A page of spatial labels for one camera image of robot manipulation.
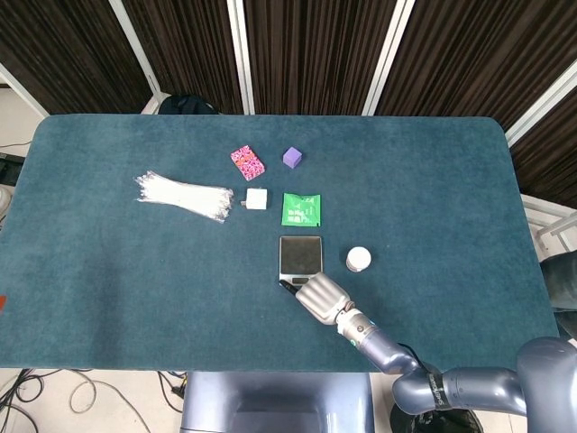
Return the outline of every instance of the table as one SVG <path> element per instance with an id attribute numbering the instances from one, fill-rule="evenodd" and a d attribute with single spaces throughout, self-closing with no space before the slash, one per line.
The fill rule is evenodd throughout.
<path id="1" fill-rule="evenodd" d="M 230 153 L 267 170 L 246 182 Z M 304 153 L 291 170 L 282 154 Z M 235 191 L 218 224 L 140 203 L 134 178 Z M 239 205 L 269 189 L 269 209 Z M 282 193 L 322 195 L 318 228 Z M 507 143 L 488 118 L 64 115 L 34 136 L 0 236 L 0 365 L 364 372 L 278 279 L 281 235 L 321 235 L 325 273 L 441 369 L 513 366 L 556 335 Z M 354 274 L 348 249 L 366 246 Z"/>

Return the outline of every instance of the green sachet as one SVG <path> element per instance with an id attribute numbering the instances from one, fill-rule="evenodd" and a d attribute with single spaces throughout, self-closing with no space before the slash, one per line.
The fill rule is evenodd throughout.
<path id="1" fill-rule="evenodd" d="M 282 203 L 283 226 L 320 227 L 321 196 L 284 194 Z"/>

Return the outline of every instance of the white bottle cap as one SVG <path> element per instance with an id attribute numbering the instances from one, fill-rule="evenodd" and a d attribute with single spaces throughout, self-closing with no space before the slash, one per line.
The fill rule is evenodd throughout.
<path id="1" fill-rule="evenodd" d="M 371 253 L 363 246 L 355 246 L 346 256 L 346 267 L 350 271 L 360 272 L 371 264 Z"/>

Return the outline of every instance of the robotic hand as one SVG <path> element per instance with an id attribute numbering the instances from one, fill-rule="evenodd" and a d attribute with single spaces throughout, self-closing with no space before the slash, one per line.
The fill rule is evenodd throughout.
<path id="1" fill-rule="evenodd" d="M 391 340 L 323 273 L 300 289 L 286 281 L 280 284 L 318 321 L 336 325 L 379 370 L 401 375 L 393 395 L 406 413 L 493 410 L 527 415 L 529 433 L 577 431 L 577 349 L 560 338 L 525 344 L 517 353 L 517 372 L 475 367 L 440 373 Z"/>

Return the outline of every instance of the white cube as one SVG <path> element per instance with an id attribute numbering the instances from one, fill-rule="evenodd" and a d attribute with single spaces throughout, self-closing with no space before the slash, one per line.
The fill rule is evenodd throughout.
<path id="1" fill-rule="evenodd" d="M 248 188 L 246 190 L 246 208 L 256 210 L 266 210 L 267 208 L 267 190 Z"/>

